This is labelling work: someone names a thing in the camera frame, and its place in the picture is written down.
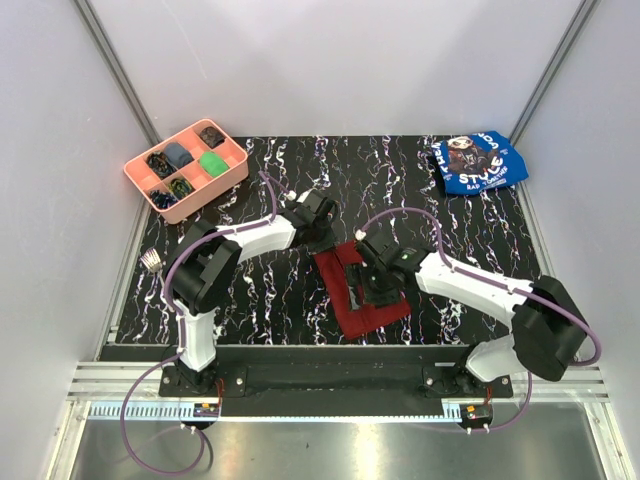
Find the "red cloth napkin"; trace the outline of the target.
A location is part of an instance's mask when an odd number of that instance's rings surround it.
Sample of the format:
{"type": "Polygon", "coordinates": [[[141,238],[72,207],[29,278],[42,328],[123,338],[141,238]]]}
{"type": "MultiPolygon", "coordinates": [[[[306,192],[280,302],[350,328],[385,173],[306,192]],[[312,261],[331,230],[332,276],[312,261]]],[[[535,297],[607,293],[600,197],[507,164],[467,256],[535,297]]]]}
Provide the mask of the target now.
{"type": "Polygon", "coordinates": [[[347,274],[350,267],[358,267],[362,262],[354,241],[314,254],[313,258],[329,293],[337,322],[347,340],[357,339],[411,313],[410,305],[403,296],[400,296],[398,302],[383,307],[364,302],[360,281],[349,281],[347,274]]]}

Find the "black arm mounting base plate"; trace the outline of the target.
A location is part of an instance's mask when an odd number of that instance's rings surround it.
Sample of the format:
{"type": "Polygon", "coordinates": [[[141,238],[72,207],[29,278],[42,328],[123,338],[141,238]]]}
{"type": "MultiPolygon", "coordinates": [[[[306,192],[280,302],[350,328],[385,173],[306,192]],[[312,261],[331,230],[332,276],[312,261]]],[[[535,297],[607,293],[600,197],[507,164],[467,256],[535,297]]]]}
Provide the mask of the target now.
{"type": "Polygon", "coordinates": [[[198,374],[168,366],[162,397],[222,395],[226,419],[444,418],[443,400],[510,399],[511,380],[454,384],[463,346],[230,346],[198,374]]]}

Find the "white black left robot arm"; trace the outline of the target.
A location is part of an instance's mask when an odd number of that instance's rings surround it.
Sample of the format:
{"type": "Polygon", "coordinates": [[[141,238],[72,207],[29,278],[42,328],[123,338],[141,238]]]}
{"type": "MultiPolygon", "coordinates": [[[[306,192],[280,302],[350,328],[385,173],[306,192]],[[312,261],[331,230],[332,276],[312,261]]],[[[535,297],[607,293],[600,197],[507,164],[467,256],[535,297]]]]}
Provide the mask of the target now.
{"type": "Polygon", "coordinates": [[[336,201],[312,189],[290,193],[282,209],[258,220],[224,226],[201,219],[191,225],[163,271],[164,298],[177,313],[175,364],[190,393],[203,396],[215,386],[214,309],[238,265],[298,247],[311,254],[334,248],[338,210],[336,201]]]}

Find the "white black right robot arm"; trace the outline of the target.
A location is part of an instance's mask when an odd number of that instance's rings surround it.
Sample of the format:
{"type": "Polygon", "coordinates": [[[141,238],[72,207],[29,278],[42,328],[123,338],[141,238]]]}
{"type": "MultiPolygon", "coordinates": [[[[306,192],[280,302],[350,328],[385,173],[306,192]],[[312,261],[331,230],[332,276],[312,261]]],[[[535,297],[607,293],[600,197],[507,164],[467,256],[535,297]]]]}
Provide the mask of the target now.
{"type": "Polygon", "coordinates": [[[368,303],[382,293],[417,289],[462,303],[509,329],[508,335],[480,342],[465,355],[453,374],[463,395],[476,396],[491,381],[521,372],[557,382],[587,338],[584,316],[553,277],[504,277],[433,249],[402,247],[381,231],[357,233],[355,250],[364,263],[368,303]]]}

